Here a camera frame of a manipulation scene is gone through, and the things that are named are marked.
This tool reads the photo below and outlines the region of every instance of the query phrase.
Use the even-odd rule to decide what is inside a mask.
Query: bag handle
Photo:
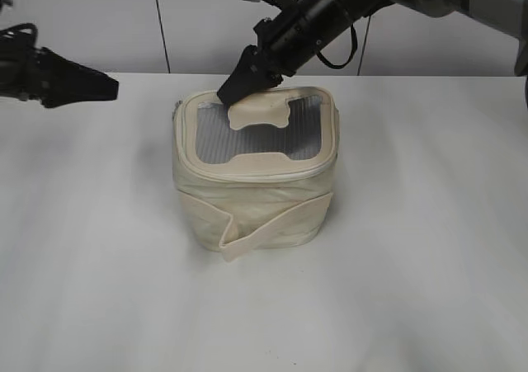
[[[246,237],[238,238],[238,230],[232,214],[222,211],[203,200],[181,193],[183,204],[190,214],[200,216],[202,222],[210,223],[215,221],[224,228],[218,244],[219,250],[226,261],[234,261],[251,250],[266,244],[293,224],[310,222],[312,228],[319,226],[324,220],[332,197],[333,193],[328,193],[300,203],[276,216]]]

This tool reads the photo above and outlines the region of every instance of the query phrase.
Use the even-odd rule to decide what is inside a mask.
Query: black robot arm
[[[352,27],[354,36],[353,24],[357,20],[393,3],[432,17],[461,12],[517,38],[520,49],[515,72],[518,76],[528,75],[528,0],[265,1],[281,12],[274,20],[265,19],[256,25],[257,45],[243,51],[236,69],[218,91],[226,106],[278,86],[283,75],[294,76],[312,57],[321,58],[321,50],[348,28]]]

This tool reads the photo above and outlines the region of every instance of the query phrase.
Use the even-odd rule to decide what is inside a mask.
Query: fabric storage box
[[[339,117],[329,92],[275,89],[227,110],[215,92],[174,115],[173,173],[196,238],[226,261],[309,242],[332,199]]]

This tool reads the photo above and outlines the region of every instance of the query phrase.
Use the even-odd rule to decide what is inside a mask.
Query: fabric strap
[[[195,232],[209,240],[218,239],[218,248],[226,261],[233,261],[255,248],[265,246],[279,237],[284,231],[298,226],[304,234],[310,235],[324,221],[333,193],[300,203],[276,216],[246,237],[238,236],[237,225],[232,214],[215,206],[180,192],[181,202],[191,217]]]

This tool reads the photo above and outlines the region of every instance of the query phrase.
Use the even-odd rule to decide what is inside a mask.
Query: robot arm
[[[0,10],[16,0],[0,0]],[[93,69],[36,48],[37,29],[21,24],[0,31],[0,96],[39,100],[46,108],[117,98],[119,83]]]
[[[281,9],[256,27],[257,45],[244,51],[218,96],[226,105],[281,84],[362,17],[394,3],[431,17],[454,11],[520,41],[516,75],[528,75],[528,0],[264,0]]]

